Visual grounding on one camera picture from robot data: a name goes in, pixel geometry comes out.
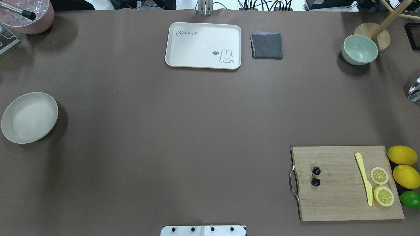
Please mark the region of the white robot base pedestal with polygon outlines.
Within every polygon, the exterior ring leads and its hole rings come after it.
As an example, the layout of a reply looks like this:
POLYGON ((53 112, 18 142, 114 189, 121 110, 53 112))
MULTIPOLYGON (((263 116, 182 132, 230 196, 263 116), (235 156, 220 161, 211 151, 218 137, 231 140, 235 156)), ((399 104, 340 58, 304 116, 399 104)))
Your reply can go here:
POLYGON ((202 225, 165 226, 161 236, 246 236, 246 226, 241 225, 202 225))

